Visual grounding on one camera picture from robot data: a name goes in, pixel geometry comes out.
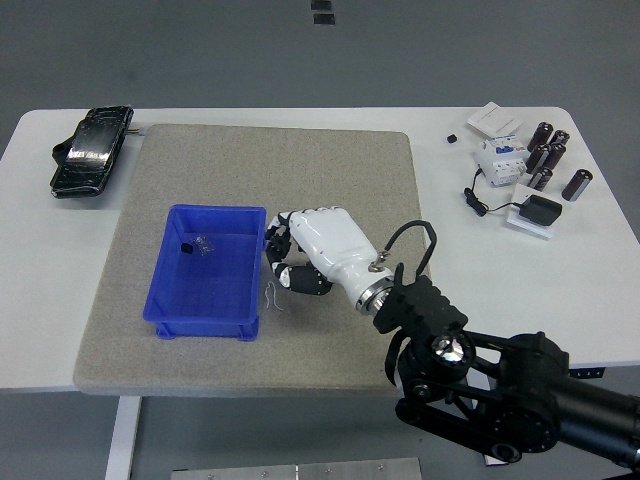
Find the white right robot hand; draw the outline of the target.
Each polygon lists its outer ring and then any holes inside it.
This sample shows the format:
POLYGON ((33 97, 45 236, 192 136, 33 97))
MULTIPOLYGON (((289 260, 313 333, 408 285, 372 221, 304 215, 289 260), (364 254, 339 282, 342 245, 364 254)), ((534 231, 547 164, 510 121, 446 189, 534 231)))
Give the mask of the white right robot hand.
POLYGON ((343 208, 281 212, 265 232, 266 258, 284 288, 321 296, 342 286, 355 309, 376 314, 393 285, 393 274, 343 208))

